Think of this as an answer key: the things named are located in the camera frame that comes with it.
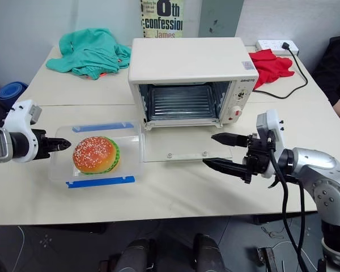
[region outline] electrical outlet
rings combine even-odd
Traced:
[[[282,48],[283,43],[290,45],[290,50],[294,55],[299,54],[299,49],[295,43],[291,40],[258,40],[256,43],[257,51],[271,49],[276,56],[290,56],[288,50]]]

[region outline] hamburger bun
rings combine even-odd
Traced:
[[[111,171],[120,159],[120,149],[106,137],[89,137],[81,141],[73,152],[74,165],[85,174]]]

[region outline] clear plastic container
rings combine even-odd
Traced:
[[[120,161],[114,170],[86,175],[74,166],[72,159],[74,148],[85,138],[93,136],[104,136],[117,143]],[[138,122],[63,126],[57,130],[56,138],[64,138],[72,145],[66,150],[52,153],[49,178],[54,182],[65,183],[69,188],[78,188],[134,182],[135,176],[141,174],[143,143]]]

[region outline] floor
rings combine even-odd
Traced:
[[[229,271],[266,271],[257,266],[255,249],[274,247],[278,271],[282,261],[286,272],[297,271],[296,254],[288,243],[282,221],[255,225],[251,216],[183,218],[112,222],[106,224],[103,234],[68,231],[46,227],[21,226],[25,234],[19,271],[81,271],[95,272],[101,260],[121,252],[131,241],[154,238],[158,246],[158,272],[193,271],[190,268],[193,237],[205,233],[219,244]],[[300,231],[300,219],[288,220],[291,231]],[[303,249],[317,265],[322,257],[320,218],[307,216]],[[12,271],[23,237],[17,226],[0,226],[0,259]],[[305,260],[309,271],[314,271]]]

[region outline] green cloth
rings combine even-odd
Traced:
[[[129,67],[131,49],[116,43],[106,28],[88,28],[65,34],[59,41],[62,58],[46,62],[49,69],[97,79]]]

